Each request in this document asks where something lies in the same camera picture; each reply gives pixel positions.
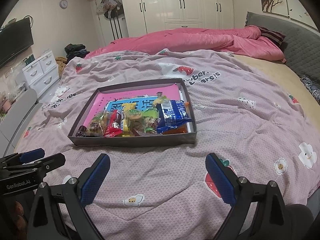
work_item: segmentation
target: gray furniture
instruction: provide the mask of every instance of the gray furniture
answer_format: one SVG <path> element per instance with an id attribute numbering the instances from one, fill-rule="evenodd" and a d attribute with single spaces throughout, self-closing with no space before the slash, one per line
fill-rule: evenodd
<path id="1" fill-rule="evenodd" d="M 294 22 L 252 12 L 247 14 L 246 25 L 261 26 L 284 34 L 286 37 L 280 49 L 287 60 L 286 65 L 299 77 L 308 75 L 320 88 L 319 35 Z"/>
<path id="2" fill-rule="evenodd" d="M 29 89 L 10 108 L 0 123 L 0 157 L 14 153 L 23 132 L 36 111 L 42 106 L 37 102 L 37 93 Z"/>

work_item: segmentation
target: wardrobe drawer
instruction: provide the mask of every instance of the wardrobe drawer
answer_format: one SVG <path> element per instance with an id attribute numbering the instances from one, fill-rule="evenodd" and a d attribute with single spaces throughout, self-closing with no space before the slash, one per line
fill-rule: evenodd
<path id="1" fill-rule="evenodd" d="M 39 61 L 44 73 L 46 73 L 49 69 L 51 69 L 53 66 L 57 64 L 52 52 Z"/>
<path id="2" fill-rule="evenodd" d="M 33 63 L 30 67 L 28 67 L 23 72 L 27 82 L 29 85 L 31 85 L 33 82 L 35 82 L 39 77 L 43 75 L 42 68 L 40 66 L 40 62 L 37 61 L 36 63 Z"/>
<path id="3" fill-rule="evenodd" d="M 37 92 L 39 98 L 39 96 L 41 96 L 58 79 L 58 65 L 56 65 L 45 76 L 30 85 L 30 88 L 33 88 Z"/>
<path id="4" fill-rule="evenodd" d="M 202 28 L 202 23 L 165 23 L 166 30 L 173 30 L 178 28 Z"/>

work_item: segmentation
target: blue snack package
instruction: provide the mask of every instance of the blue snack package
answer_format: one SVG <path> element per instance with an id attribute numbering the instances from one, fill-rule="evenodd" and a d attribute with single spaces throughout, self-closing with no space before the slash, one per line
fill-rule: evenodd
<path id="1" fill-rule="evenodd" d="M 156 108 L 159 111 L 157 133 L 163 133 L 187 122 L 192 122 L 182 100 L 170 100 L 157 104 Z"/>

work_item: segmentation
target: beige bed sheet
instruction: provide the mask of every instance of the beige bed sheet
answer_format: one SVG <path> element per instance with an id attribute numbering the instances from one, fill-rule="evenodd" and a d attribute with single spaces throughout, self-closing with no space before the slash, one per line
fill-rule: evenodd
<path id="1" fill-rule="evenodd" d="M 261 70 L 272 81 L 295 97 L 313 126 L 320 132 L 320 105 L 306 89 L 296 73 L 282 63 L 274 63 L 241 55 L 235 55 L 235 58 Z"/>

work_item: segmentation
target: bedspread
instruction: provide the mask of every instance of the bedspread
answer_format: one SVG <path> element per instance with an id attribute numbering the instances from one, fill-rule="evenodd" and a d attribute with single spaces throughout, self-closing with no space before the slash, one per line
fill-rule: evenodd
<path id="1" fill-rule="evenodd" d="M 284 60 L 282 51 L 268 38 L 260 35 L 261 31 L 257 26 L 230 30 L 179 28 L 149 33 L 138 38 L 115 40 L 108 46 L 89 53 L 86 59 L 121 50 L 156 54 L 163 48 L 168 48 L 175 52 L 213 49 L 268 61 Z"/>
<path id="2" fill-rule="evenodd" d="M 108 154 L 110 171 L 86 207 L 107 240 L 212 238 L 230 210 L 206 172 L 205 157 L 212 152 L 237 176 L 254 183 L 276 181 L 286 204 L 306 204 L 320 180 L 320 142 L 299 102 L 227 53 L 166 49 L 161 54 L 121 51 L 74 58 L 62 75 L 65 93 L 36 113 L 17 150 L 42 147 L 46 156 L 65 155 L 65 165 L 44 178 L 49 185 L 61 184 L 67 175 L 78 177 L 101 153 Z M 167 78 L 168 68 L 183 69 L 174 74 L 184 78 L 194 108 L 194 145 L 85 148 L 68 139 L 98 87 Z"/>

